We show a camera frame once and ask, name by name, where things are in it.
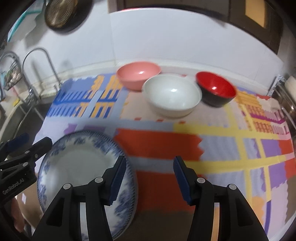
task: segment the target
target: sink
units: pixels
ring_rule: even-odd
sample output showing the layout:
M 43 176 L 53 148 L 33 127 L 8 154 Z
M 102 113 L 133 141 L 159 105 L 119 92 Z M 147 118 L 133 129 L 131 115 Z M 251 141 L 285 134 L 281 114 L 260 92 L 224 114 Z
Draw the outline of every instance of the sink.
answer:
M 3 126 L 3 133 L 1 135 L 0 142 L 6 142 L 13 139 L 14 137 L 20 136 L 25 132 L 28 133 L 30 137 L 29 141 L 25 145 L 23 145 L 17 151 L 10 153 L 8 158 L 16 157 L 30 148 L 34 142 L 36 134 L 42 127 L 44 118 L 46 117 L 54 98 L 55 96 L 43 98 L 35 106 L 36 110 L 41 116 L 36 113 L 34 108 L 30 110 L 26 104 L 20 104 L 7 118 L 6 123 L 4 123 Z

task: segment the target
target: wall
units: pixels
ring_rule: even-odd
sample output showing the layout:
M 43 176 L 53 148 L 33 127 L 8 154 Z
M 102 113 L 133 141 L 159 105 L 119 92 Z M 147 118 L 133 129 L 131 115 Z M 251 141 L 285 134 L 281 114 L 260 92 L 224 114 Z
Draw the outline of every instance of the wall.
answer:
M 103 0 L 96 1 L 84 24 L 69 34 L 48 29 L 42 14 L 36 22 L 32 32 L 22 41 L 8 43 L 6 50 L 23 59 L 33 47 L 45 47 L 58 73 L 90 65 L 114 68 L 135 60 L 170 61 L 195 69 L 218 68 L 268 90 L 277 74 L 291 73 L 294 65 L 295 46 L 291 43 L 295 38 L 288 28 L 277 56 L 230 24 L 182 10 L 135 9 L 109 14 Z M 25 72 L 34 84 L 52 76 L 45 56 L 38 52 L 28 57 Z M 20 84 L 17 89 L 25 90 Z

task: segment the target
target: tablecloth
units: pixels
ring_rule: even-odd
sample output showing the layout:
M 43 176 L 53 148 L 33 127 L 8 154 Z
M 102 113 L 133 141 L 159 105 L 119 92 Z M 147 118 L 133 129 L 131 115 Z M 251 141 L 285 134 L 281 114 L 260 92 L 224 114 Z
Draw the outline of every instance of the tablecloth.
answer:
M 237 88 L 223 108 L 201 102 L 186 117 L 164 118 L 108 73 L 66 81 L 35 141 L 48 136 L 55 142 L 87 129 L 104 132 L 125 150 L 139 198 L 134 220 L 118 240 L 186 240 L 194 207 L 182 199 L 173 173 L 172 160 L 180 155 L 212 184 L 237 185 L 269 239 L 278 241 L 296 210 L 295 155 L 283 117 L 276 100 Z M 212 240 L 218 211 L 216 204 Z

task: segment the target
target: red and black bowl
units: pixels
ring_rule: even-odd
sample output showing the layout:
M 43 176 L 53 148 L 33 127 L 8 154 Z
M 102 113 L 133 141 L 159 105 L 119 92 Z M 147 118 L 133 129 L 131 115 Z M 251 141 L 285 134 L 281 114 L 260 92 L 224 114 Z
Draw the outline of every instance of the red and black bowl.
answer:
M 211 72 L 198 72 L 196 82 L 202 90 L 202 101 L 213 107 L 222 107 L 237 94 L 225 78 Z

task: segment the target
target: screw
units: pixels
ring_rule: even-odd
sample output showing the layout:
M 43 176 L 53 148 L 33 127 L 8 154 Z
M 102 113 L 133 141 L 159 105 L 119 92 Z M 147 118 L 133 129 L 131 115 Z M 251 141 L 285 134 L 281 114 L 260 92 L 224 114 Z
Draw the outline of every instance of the screw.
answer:
M 198 182 L 198 183 L 205 183 L 205 179 L 203 179 L 202 177 L 199 177 L 199 178 L 197 179 L 197 182 Z
M 230 188 L 231 190 L 235 190 L 237 187 L 236 187 L 234 184 L 230 184 L 230 185 L 229 185 L 229 188 Z
M 71 187 L 71 184 L 70 183 L 66 183 L 65 185 L 63 185 L 63 188 L 65 190 L 69 189 Z
M 96 183 L 101 183 L 103 181 L 103 178 L 102 177 L 97 177 L 94 181 Z

